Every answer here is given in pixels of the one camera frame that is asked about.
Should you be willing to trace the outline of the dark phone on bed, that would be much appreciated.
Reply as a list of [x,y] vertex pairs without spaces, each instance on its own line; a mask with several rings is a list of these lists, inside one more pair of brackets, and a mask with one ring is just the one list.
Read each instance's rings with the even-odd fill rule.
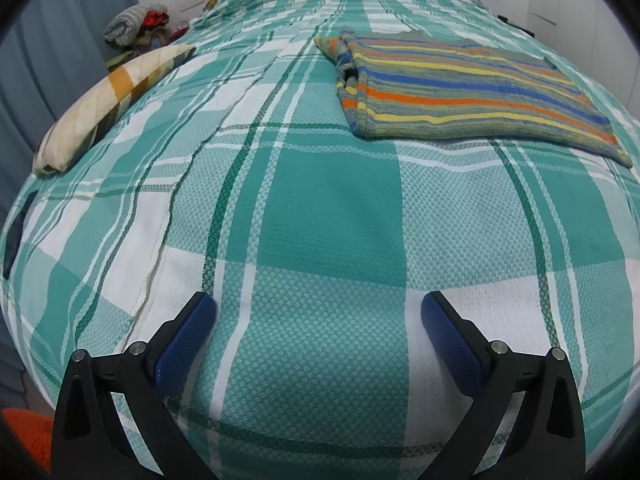
[[7,280],[11,274],[13,263],[16,259],[18,248],[21,246],[24,223],[38,192],[34,191],[27,195],[25,203],[12,221],[8,235],[6,236],[6,251],[4,252],[2,263],[2,278]]

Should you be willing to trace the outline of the cream striped pillow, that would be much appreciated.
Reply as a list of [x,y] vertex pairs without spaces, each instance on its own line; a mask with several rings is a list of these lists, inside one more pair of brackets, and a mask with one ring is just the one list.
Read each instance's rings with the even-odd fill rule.
[[192,44],[152,50],[109,73],[84,93],[44,135],[34,174],[62,174],[101,141],[119,118],[172,70],[192,58]]

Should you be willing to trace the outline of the striped knit sweater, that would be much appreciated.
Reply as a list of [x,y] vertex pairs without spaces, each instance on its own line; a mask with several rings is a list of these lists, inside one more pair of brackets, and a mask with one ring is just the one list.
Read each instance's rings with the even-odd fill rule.
[[634,163],[610,120],[548,58],[420,32],[314,38],[358,138],[525,139]]

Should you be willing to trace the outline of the orange fuzzy cushion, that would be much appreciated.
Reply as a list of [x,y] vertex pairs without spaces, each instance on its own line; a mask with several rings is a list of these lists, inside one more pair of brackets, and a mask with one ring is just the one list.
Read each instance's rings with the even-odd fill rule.
[[1,420],[38,467],[51,474],[53,418],[26,408],[2,408]]

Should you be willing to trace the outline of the white wardrobe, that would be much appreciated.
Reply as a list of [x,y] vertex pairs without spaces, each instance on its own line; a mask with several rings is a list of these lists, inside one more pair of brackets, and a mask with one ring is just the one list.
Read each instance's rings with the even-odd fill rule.
[[639,50],[605,0],[528,0],[526,28],[639,115]]

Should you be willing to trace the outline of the teal plaid bedspread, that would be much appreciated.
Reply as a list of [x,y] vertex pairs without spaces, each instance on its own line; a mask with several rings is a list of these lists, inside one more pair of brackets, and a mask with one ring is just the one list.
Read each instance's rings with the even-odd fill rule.
[[563,348],[589,466],[639,411],[639,171],[551,144],[354,136],[314,37],[418,30],[548,58],[472,0],[221,0],[196,51],[73,168],[30,177],[1,309],[41,394],[73,351],[149,338],[198,290],[220,309],[168,402],[225,479],[414,479],[469,406],[420,320],[441,290],[490,339]]

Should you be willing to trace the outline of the dark nightstand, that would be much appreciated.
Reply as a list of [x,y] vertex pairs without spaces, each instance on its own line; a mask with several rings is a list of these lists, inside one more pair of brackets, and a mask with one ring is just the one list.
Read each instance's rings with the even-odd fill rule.
[[519,30],[520,32],[525,32],[525,33],[526,33],[526,35],[531,36],[532,38],[535,38],[535,37],[536,37],[534,32],[532,32],[531,30],[528,30],[528,29],[526,29],[526,28],[524,28],[524,27],[522,27],[522,26],[520,26],[520,25],[518,25],[518,24],[515,24],[515,23],[511,22],[511,21],[510,21],[506,16],[504,16],[504,15],[498,14],[497,18],[498,18],[500,21],[502,21],[504,24],[507,24],[507,25],[509,25],[509,26],[511,26],[511,27],[513,27],[513,28],[515,28],[515,29],[517,29],[517,30]]

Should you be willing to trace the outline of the pile of clothes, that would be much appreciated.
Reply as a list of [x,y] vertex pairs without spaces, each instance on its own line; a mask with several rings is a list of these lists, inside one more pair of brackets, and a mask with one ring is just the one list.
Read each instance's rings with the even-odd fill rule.
[[117,14],[103,32],[105,42],[118,50],[106,62],[106,69],[114,72],[142,54],[172,44],[190,29],[188,22],[181,22],[175,30],[168,24],[168,7],[163,3],[139,3]]

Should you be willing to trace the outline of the blue curtain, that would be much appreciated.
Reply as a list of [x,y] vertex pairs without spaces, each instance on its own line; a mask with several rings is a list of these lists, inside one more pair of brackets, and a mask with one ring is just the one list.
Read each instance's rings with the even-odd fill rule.
[[107,23],[138,0],[1,0],[1,213],[44,134],[107,73]]

